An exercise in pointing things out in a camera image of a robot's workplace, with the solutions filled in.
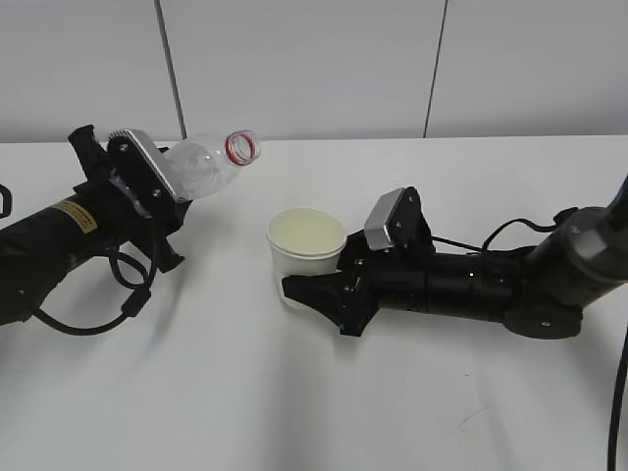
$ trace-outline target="white wall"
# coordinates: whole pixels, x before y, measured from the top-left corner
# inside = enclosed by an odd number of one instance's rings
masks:
[[[0,0],[0,141],[179,136],[150,0]]]
[[[628,2],[450,0],[428,136],[628,133]]]
[[[189,132],[423,132],[442,0],[162,0]]]
[[[424,131],[445,0],[161,0],[189,132]],[[428,136],[628,133],[625,0],[449,0]],[[0,141],[180,138],[152,0],[0,0]]]

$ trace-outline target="bottle neck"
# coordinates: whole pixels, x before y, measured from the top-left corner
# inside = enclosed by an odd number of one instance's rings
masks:
[[[236,131],[227,136],[225,151],[235,165],[245,167],[259,157],[261,145],[252,131]]]

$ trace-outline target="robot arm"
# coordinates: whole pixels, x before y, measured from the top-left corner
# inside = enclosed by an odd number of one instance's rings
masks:
[[[349,336],[389,307],[499,322],[536,339],[573,337],[582,310],[628,281],[628,179],[606,208],[571,208],[554,220],[537,227],[551,231],[537,247],[438,253],[416,189],[399,188],[348,238],[337,273],[285,278],[284,292]]]
[[[178,202],[178,184],[162,151],[143,131],[122,130],[110,136],[107,151],[95,140],[93,126],[74,131],[74,147],[86,182],[75,194],[0,231],[0,325],[35,315],[66,334],[94,335],[133,317],[150,298],[159,269],[176,268],[183,257],[172,249],[167,235],[177,231],[190,202]],[[3,191],[10,212],[10,192]],[[130,241],[150,260],[146,270],[120,252]],[[131,289],[122,314],[93,329],[65,326],[39,306],[66,275],[92,257],[106,257],[116,280]],[[135,268],[143,283],[124,279],[119,263]]]

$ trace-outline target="red ring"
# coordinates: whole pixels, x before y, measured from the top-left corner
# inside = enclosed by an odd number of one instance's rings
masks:
[[[234,150],[232,149],[232,143],[231,143],[232,136],[233,134],[229,134],[227,136],[227,140],[225,141],[225,149],[227,150],[227,156],[229,157],[229,160],[231,160],[234,164],[238,165],[239,167],[245,167],[251,164],[253,160],[255,160],[254,156],[257,153],[257,149],[255,148],[255,141],[253,140],[253,138],[246,133],[242,133],[239,135],[243,137],[246,142],[248,142],[248,146],[251,150],[251,157],[249,159],[243,159],[234,154]]]

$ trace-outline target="cup rim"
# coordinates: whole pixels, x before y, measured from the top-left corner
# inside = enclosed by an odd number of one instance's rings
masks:
[[[280,245],[277,245],[276,243],[274,243],[272,238],[271,238],[271,235],[270,235],[271,224],[280,215],[286,213],[287,211],[292,211],[292,210],[296,210],[296,209],[308,209],[308,210],[316,211],[318,213],[322,213],[322,214],[332,218],[342,228],[342,234],[343,234],[342,243],[338,247],[336,247],[334,250],[329,250],[327,252],[316,253],[316,254],[313,254],[313,255],[305,255],[305,254],[302,254],[302,253],[293,252],[291,250],[287,250],[286,248],[281,247]],[[324,258],[331,258],[331,257],[337,255],[338,253],[340,253],[344,249],[344,247],[346,246],[347,234],[346,234],[346,229],[344,228],[342,223],[339,221],[339,219],[336,218],[334,215],[328,213],[327,211],[323,211],[321,209],[314,208],[314,207],[311,207],[311,206],[294,206],[294,207],[285,209],[283,211],[280,211],[279,213],[277,213],[273,217],[273,219],[270,220],[270,222],[266,226],[266,239],[268,240],[268,243],[270,243],[271,247],[273,247],[278,252],[281,252],[284,255],[287,255],[289,257],[296,258],[296,259],[299,259],[299,260],[321,260],[321,259],[324,259]]]

